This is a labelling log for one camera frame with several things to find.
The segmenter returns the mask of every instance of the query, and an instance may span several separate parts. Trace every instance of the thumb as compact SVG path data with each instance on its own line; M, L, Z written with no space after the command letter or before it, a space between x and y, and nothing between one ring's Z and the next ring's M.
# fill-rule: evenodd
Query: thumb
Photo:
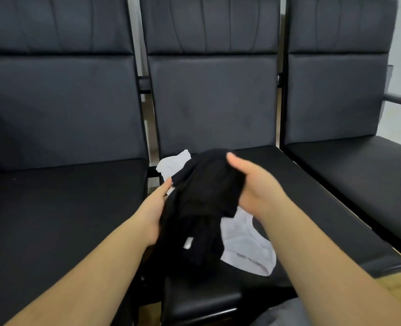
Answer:
M237 157L234 153L226 153L226 159L228 163L235 169L241 171L242 173L249 175L256 165L248 160L241 159Z
M157 192L160 197L164 197L166 195L166 192L169 191L169 189L172 186L172 179L169 177L163 184L161 184L157 189L154 191Z

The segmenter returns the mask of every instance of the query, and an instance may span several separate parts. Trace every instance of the black cloth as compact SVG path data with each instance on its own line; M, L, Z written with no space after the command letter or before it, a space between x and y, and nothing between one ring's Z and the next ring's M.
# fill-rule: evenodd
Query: black cloth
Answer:
M227 163L227 152L214 149L195 155L172 177L175 190L165 203L160 235L146 264L149 277L182 265L204 271L220 260L224 250L220 221L234 217L245 180ZM193 241L185 249L188 237Z

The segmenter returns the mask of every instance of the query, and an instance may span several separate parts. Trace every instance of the seat cushion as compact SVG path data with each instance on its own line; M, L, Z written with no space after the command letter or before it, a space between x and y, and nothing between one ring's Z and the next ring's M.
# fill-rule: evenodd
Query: seat cushion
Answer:
M360 137L287 146L360 218L401 251L401 145Z
M288 196L373 277L401 271L401 257L278 148L264 146L236 151L267 169ZM290 282L280 262L270 277L257 276L220 261L215 274L201 280L184 270L164 284L162 322L192 323L226 315L236 308L253 318L264 309L289 299Z
M135 159L0 174L0 325L136 211L147 169Z

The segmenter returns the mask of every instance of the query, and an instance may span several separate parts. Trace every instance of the black chair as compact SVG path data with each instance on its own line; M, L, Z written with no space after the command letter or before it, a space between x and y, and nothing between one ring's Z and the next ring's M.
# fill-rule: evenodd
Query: black chair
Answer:
M401 145L375 136L401 103L384 95L397 0L287 2L282 148L401 252Z
M140 5L160 157L234 149L270 171L372 276L401 271L401 257L390 246L275 147L280 0ZM163 325L187 325L237 311L244 324L295 295L280 263L270 277L226 263L207 279L180 270L165 280L161 319Z
M148 165L127 1L0 0L0 325L135 212Z

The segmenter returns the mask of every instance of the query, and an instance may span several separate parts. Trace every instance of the right hand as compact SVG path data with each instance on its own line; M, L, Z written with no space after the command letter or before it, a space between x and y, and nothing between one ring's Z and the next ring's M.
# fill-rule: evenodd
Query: right hand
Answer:
M239 206L261 223L288 199L279 182L264 168L231 152L226 154L226 159L232 167L246 174Z

